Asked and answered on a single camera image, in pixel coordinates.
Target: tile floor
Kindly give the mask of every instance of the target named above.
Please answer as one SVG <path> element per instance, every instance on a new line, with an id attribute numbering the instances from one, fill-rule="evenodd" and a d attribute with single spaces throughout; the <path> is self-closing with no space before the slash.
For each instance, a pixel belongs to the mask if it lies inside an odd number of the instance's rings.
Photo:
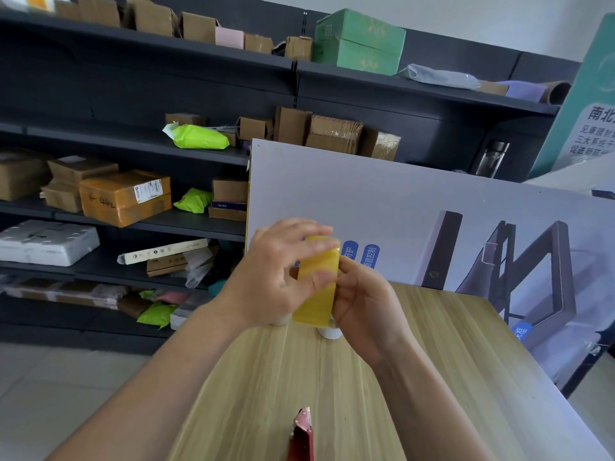
<path id="1" fill-rule="evenodd" d="M 0 461 L 42 461 L 147 356 L 0 343 Z M 615 457 L 615 360 L 605 355 L 570 399 Z"/>

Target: blue label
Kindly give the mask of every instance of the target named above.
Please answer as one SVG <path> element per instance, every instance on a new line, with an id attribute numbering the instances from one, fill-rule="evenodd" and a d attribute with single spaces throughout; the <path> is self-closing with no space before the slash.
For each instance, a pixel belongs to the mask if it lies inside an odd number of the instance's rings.
<path id="1" fill-rule="evenodd" d="M 363 265 L 367 265 L 368 267 L 375 268 L 376 261 L 378 260 L 378 254 L 380 253 L 380 247 L 375 244 L 368 244 L 363 249 L 363 257 L 361 258 L 361 263 Z"/>
<path id="2" fill-rule="evenodd" d="M 248 210 L 248 204 L 243 202 L 211 202 L 213 208 L 227 208 L 230 210 L 241 210 L 245 212 Z"/>
<path id="3" fill-rule="evenodd" d="M 340 251 L 340 255 L 345 255 L 346 257 L 351 258 L 352 260 L 357 258 L 358 252 L 358 243 L 355 241 L 346 241 L 342 246 Z"/>
<path id="4" fill-rule="evenodd" d="M 512 333 L 514 333 L 515 336 L 519 338 L 520 342 L 523 342 L 530 330 L 532 330 L 532 325 L 530 323 L 519 322 L 512 328 Z"/>

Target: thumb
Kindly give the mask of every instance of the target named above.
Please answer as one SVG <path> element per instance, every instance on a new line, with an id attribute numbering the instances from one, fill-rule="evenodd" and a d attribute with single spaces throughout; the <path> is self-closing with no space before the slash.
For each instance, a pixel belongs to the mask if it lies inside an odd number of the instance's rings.
<path id="1" fill-rule="evenodd" d="M 312 294 L 319 289 L 333 283 L 335 281 L 335 273 L 332 271 L 319 270 L 313 272 L 308 278 L 301 279 L 292 286 L 293 302 L 299 305 L 307 301 Z"/>

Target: yellow box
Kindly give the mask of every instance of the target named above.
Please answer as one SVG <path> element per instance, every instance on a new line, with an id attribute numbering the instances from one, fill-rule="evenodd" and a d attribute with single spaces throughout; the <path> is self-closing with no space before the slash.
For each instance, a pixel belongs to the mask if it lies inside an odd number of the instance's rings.
<path id="1" fill-rule="evenodd" d="M 325 236 L 307 236 L 306 241 L 327 239 Z M 338 266 L 340 264 L 340 248 L 335 247 L 330 251 L 315 255 L 309 259 L 301 261 L 299 265 L 299 273 L 297 279 L 308 278 L 314 271 L 324 270 L 332 271 L 335 276 L 338 274 Z M 333 299 L 335 296 L 335 283 L 325 286 L 307 301 L 305 301 L 299 309 L 293 313 L 293 320 L 296 322 L 306 323 L 319 328 L 329 326 L 331 310 L 333 309 Z"/>

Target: white poster board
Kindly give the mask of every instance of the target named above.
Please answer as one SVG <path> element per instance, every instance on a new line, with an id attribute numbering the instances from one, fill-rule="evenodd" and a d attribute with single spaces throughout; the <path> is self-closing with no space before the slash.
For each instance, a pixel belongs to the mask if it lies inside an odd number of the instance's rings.
<path id="1" fill-rule="evenodd" d="M 389 281 L 499 304 L 560 386 L 615 319 L 611 200 L 255 139 L 249 204 L 248 243 L 312 218 Z"/>

